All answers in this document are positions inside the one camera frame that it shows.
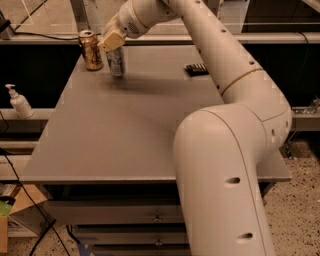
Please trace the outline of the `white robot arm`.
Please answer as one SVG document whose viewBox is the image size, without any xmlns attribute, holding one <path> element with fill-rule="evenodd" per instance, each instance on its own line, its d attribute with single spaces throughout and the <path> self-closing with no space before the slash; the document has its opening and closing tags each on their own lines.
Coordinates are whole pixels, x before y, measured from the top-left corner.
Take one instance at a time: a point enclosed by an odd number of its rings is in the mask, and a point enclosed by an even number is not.
<svg viewBox="0 0 320 256">
<path fill-rule="evenodd" d="M 222 104 L 186 117 L 174 138 L 181 208 L 192 256 L 276 256 L 257 167 L 286 140 L 291 107 L 266 71 L 203 0 L 126 0 L 102 32 L 104 51 L 183 21 Z"/>
</svg>

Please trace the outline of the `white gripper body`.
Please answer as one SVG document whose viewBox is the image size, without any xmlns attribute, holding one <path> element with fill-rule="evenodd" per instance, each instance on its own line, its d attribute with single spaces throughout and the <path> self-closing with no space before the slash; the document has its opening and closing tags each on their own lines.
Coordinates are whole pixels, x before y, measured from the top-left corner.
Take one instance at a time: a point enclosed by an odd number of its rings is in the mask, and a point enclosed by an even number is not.
<svg viewBox="0 0 320 256">
<path fill-rule="evenodd" d="M 118 11 L 120 28 L 131 39 L 146 34 L 149 29 L 138 19 L 134 8 L 134 0 L 127 0 Z"/>
</svg>

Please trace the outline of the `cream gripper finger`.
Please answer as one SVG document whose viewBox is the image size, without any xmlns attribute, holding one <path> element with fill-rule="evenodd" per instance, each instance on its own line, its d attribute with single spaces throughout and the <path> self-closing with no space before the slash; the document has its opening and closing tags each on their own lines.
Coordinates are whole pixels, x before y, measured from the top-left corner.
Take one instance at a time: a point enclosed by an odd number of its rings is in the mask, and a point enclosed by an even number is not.
<svg viewBox="0 0 320 256">
<path fill-rule="evenodd" d="M 118 35 L 118 15 L 114 15 L 111 20 L 104 26 L 101 35 L 104 39 Z"/>
<path fill-rule="evenodd" d="M 113 51 L 125 44 L 126 36 L 127 34 L 119 29 L 105 31 L 97 46 L 105 52 Z"/>
</svg>

